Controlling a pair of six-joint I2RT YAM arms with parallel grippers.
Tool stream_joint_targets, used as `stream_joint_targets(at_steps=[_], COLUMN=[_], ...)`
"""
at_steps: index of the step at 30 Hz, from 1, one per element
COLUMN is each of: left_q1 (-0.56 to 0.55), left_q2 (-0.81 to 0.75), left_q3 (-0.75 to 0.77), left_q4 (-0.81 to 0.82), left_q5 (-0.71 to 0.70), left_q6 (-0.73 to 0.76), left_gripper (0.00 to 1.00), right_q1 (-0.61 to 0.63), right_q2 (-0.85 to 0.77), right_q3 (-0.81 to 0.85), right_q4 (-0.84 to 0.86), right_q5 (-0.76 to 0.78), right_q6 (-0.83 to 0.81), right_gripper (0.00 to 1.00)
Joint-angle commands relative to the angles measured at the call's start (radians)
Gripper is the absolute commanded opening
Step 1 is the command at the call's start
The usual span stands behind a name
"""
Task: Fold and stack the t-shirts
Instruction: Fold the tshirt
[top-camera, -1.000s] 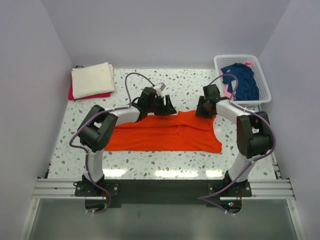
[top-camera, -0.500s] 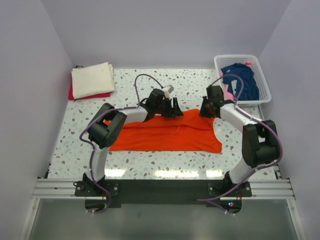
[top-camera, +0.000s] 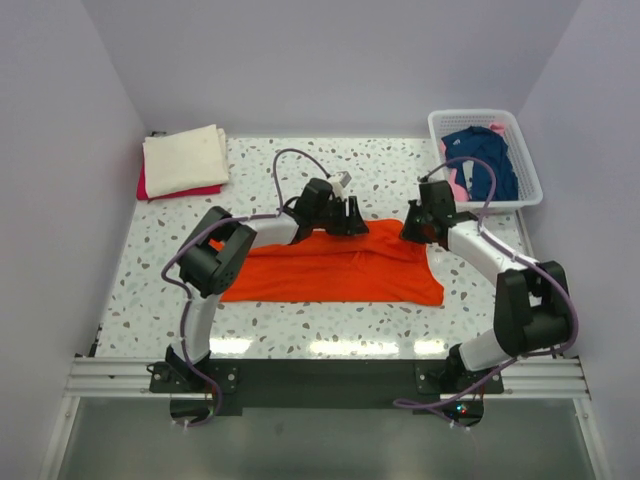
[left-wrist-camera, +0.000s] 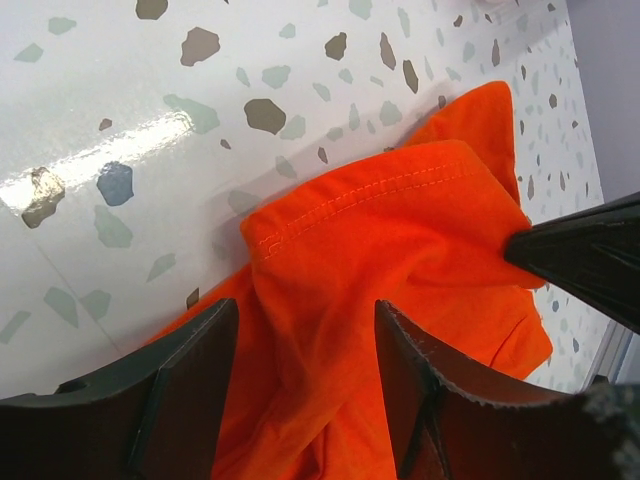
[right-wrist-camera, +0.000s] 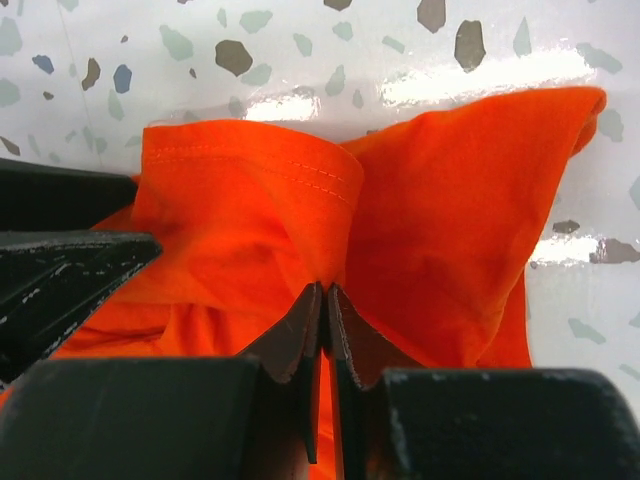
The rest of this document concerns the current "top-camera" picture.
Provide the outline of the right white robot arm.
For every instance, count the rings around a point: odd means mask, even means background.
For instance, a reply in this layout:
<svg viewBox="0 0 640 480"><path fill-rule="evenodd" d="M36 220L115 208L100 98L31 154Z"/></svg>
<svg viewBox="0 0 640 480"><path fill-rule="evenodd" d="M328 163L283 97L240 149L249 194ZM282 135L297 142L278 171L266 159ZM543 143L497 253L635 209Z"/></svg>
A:
<svg viewBox="0 0 640 480"><path fill-rule="evenodd" d="M576 308L563 267L519 253L487 230L471 212L456 209L448 182L423 181L409 202L401 238L436 244L461 257L495 287L493 326L450 348L441 367L423 374L438 393L466 393L483 376L530 354L561 352L578 333Z"/></svg>

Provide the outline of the orange t shirt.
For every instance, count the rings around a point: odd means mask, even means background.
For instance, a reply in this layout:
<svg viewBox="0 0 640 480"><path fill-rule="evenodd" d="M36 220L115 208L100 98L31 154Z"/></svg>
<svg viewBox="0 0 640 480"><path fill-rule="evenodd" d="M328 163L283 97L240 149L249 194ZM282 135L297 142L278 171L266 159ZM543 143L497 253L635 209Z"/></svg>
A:
<svg viewBox="0 0 640 480"><path fill-rule="evenodd" d="M400 238L397 219L373 220L362 236L322 231L295 245L251 250L224 302L409 302L440 306L444 287L427 247Z"/></svg>

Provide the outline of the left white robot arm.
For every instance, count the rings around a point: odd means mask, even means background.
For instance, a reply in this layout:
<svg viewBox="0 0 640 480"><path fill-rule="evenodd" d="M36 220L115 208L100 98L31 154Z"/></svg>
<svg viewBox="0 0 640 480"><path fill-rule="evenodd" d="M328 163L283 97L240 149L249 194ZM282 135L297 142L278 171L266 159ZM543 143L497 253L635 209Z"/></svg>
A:
<svg viewBox="0 0 640 480"><path fill-rule="evenodd" d="M369 232L357 198L343 197L339 187L314 178L299 196L282 202L275 214L234 217L221 207L213 207L168 261L161 278L182 288L187 297L178 337L165 355L171 378L183 391L196 392L214 385L207 364L217 305L237 280L251 251L300 243L316 230L338 237Z"/></svg>

